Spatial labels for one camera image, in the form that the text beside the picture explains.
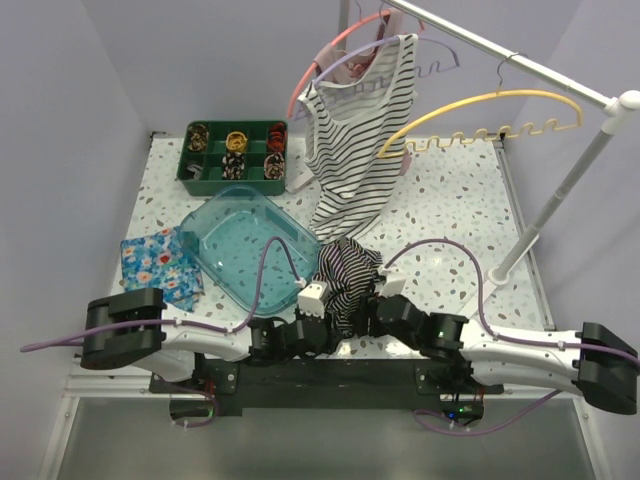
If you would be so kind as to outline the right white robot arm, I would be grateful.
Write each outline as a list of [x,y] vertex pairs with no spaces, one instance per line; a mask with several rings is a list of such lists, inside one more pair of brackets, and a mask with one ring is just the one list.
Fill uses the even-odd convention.
[[459,393],[519,384],[572,393],[608,413],[638,412],[639,354],[599,324],[578,331],[490,327],[461,315],[426,313],[407,297],[372,295],[352,315],[358,335],[389,335],[439,362],[437,382]]

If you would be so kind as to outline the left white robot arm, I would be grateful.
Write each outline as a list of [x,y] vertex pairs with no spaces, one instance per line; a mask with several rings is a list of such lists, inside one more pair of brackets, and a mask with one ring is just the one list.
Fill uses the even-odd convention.
[[320,305],[323,293],[318,285],[306,287],[291,321],[253,317],[238,325],[182,311],[158,288],[97,299],[87,306],[80,365],[95,371],[135,366],[196,392],[207,380],[198,355],[270,366],[331,354],[342,335],[333,312]]

